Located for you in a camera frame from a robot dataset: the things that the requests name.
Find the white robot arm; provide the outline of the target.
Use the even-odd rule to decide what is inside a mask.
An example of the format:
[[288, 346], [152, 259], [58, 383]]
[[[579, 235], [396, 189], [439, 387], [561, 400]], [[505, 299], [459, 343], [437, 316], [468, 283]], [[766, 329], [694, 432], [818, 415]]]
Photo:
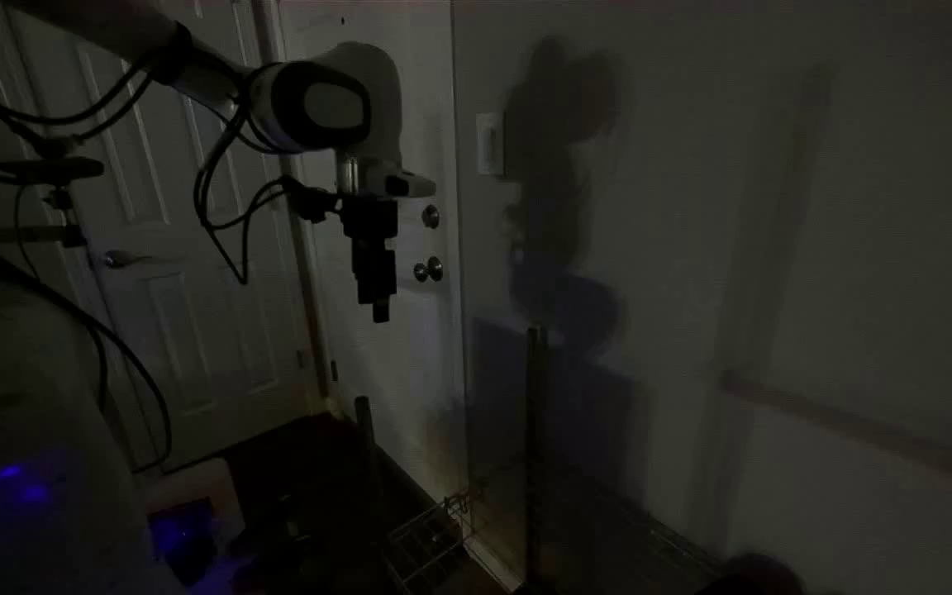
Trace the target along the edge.
[[240, 67], [200, 43], [152, 0], [5, 0], [80, 40], [127, 60], [158, 85], [209, 108], [229, 108], [224, 138], [209, 153], [193, 181], [203, 212], [210, 173], [244, 125], [273, 157], [328, 153], [334, 189], [283, 180], [291, 212], [308, 221], [337, 215], [349, 240], [356, 302], [375, 323], [388, 320], [396, 293], [398, 201], [428, 200], [437, 181], [407, 168], [398, 157], [404, 92], [396, 64], [371, 43], [340, 43], [308, 60]]

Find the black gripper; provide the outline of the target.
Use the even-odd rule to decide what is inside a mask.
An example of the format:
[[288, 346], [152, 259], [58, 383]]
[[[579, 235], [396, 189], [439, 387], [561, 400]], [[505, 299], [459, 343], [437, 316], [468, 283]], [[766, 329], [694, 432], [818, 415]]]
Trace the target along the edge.
[[396, 290], [396, 205], [375, 200], [345, 200], [340, 205], [340, 226], [349, 240], [349, 270], [356, 280], [356, 302], [371, 303], [373, 323], [388, 323], [388, 299]]

